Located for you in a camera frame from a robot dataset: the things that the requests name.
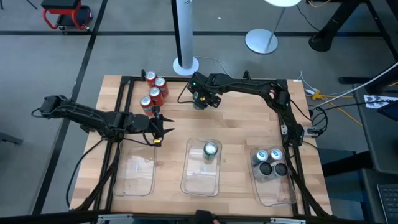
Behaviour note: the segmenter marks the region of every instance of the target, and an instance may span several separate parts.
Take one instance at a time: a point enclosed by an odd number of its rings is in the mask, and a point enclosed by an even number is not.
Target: round white base
[[[245,42],[246,45],[254,52],[259,54],[269,54],[273,52],[278,46],[278,39],[275,35],[272,35],[271,43],[267,44],[271,32],[265,29],[254,29],[246,34]]]
[[[199,69],[199,62],[198,62],[198,59],[196,59],[194,57],[192,66],[190,68],[186,69],[186,68],[183,68],[180,66],[180,64],[178,63],[178,58],[176,58],[173,62],[173,69],[174,69],[175,73],[177,73],[179,75],[190,76],[190,75],[193,75],[193,73]]]

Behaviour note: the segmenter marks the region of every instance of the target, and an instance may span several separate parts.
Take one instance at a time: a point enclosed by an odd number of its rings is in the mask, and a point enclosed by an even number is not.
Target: clear plastic tray
[[[154,147],[123,140],[113,193],[122,197],[149,195],[155,181],[155,163]]]
[[[258,181],[253,176],[253,169],[256,166],[252,159],[253,155],[255,155],[258,150],[270,151],[272,149],[280,149],[283,153],[283,158],[279,161],[270,162],[270,165],[273,166],[276,163],[286,164],[285,151],[280,146],[263,146],[254,148],[250,151],[248,165],[256,200],[264,206],[289,205],[296,203],[297,194],[293,188],[289,170],[287,175],[268,181]]]
[[[208,142],[215,143],[218,148],[213,159],[203,156],[203,148]],[[210,197],[218,194],[221,150],[222,144],[217,140],[190,138],[187,141],[181,181],[182,192]]]

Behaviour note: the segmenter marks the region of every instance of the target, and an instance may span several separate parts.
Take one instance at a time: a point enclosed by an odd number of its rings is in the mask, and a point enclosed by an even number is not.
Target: gray floor
[[[40,8],[36,11],[22,0],[3,2],[5,10],[0,11],[0,30],[50,30],[41,18]],[[41,0],[32,2],[40,7]],[[93,27],[101,0],[83,0],[83,3],[93,10]],[[194,5],[195,31],[272,29],[280,10],[262,0],[201,0],[194,1]],[[322,28],[339,4],[329,3],[315,9],[302,1],[299,6],[316,27]],[[375,3],[375,8],[382,20],[391,21],[386,5]],[[396,33],[395,22],[388,23],[391,33]],[[109,0],[99,30],[172,31],[170,4],[156,0]],[[293,7],[286,10],[278,31],[314,32],[314,29]],[[377,26],[363,4],[341,31],[377,32]],[[21,146],[0,143],[0,216],[31,212],[59,121],[32,118],[29,113],[41,105],[44,96],[70,95],[89,38],[0,36],[0,103],[4,105],[0,111],[0,131],[25,140]],[[329,52],[321,53],[308,46],[308,37],[279,37],[278,49],[270,55],[250,51],[244,44],[244,37],[196,36],[194,41],[195,55],[219,59],[233,77],[241,77],[249,70],[253,77],[297,78],[303,71],[305,80],[322,93],[350,88],[338,83],[340,76],[375,76],[394,62],[382,38],[339,37]],[[175,57],[175,41],[171,36],[99,36],[78,102],[95,106],[103,75],[138,75],[142,68],[155,70],[162,76],[175,75],[171,67]],[[221,72],[221,68],[212,60],[200,59],[199,71],[215,73]],[[352,100],[339,100],[337,104],[347,102]],[[308,100],[308,103],[319,102]],[[355,107],[345,110],[359,120]],[[337,110],[331,110],[328,115],[329,128],[317,139],[319,147],[354,152],[368,150],[362,127]],[[86,138],[78,125],[71,124],[46,199],[45,213],[67,211],[64,199],[67,183]],[[358,203],[344,200],[333,184],[328,190],[336,215],[362,218]]]

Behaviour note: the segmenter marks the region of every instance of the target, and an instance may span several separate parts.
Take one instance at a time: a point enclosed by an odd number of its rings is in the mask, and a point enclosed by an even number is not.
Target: red soda can
[[[152,110],[154,107],[154,102],[152,102],[152,99],[149,96],[142,97],[140,104],[146,115],[152,116],[154,114]]]
[[[147,72],[145,75],[145,79],[147,80],[149,88],[152,88],[155,86],[155,79],[157,78],[157,75],[153,71]]]
[[[163,105],[163,96],[162,96],[162,93],[160,92],[159,88],[157,88],[157,87],[151,88],[149,90],[149,96],[156,106]]]
[[[167,88],[166,80],[162,77],[155,79],[155,87],[159,88],[162,92],[163,98],[169,95],[169,88]]]

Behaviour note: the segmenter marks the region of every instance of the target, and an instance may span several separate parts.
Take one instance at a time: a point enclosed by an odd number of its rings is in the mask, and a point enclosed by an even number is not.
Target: soda can
[[[254,179],[258,182],[264,182],[271,173],[272,167],[268,162],[262,162],[253,168]]]
[[[287,166],[283,163],[277,163],[272,166],[272,173],[264,177],[265,181],[274,180],[287,174]]]
[[[252,161],[253,165],[260,164],[265,162],[268,159],[268,153],[265,150],[258,150],[253,156]]]
[[[154,114],[152,110],[154,107],[154,103],[152,102],[152,99],[149,96],[142,97],[140,104],[142,106],[142,109],[144,109],[146,115],[152,116]]]
[[[155,87],[159,88],[162,92],[163,98],[166,98],[169,95],[169,88],[167,88],[166,80],[162,77],[155,79]]]
[[[147,80],[147,84],[148,84],[149,88],[152,88],[155,86],[156,78],[157,78],[157,75],[155,72],[149,71],[146,73],[145,79]]]
[[[149,90],[149,96],[154,102],[154,105],[156,106],[162,106],[163,105],[163,96],[160,92],[160,89],[157,87],[153,87]]]
[[[280,149],[271,149],[268,150],[269,153],[269,158],[267,162],[274,162],[274,161],[279,161],[283,158],[283,153]]]
[[[203,158],[210,161],[213,160],[218,151],[217,145],[213,142],[208,142],[203,147]]]

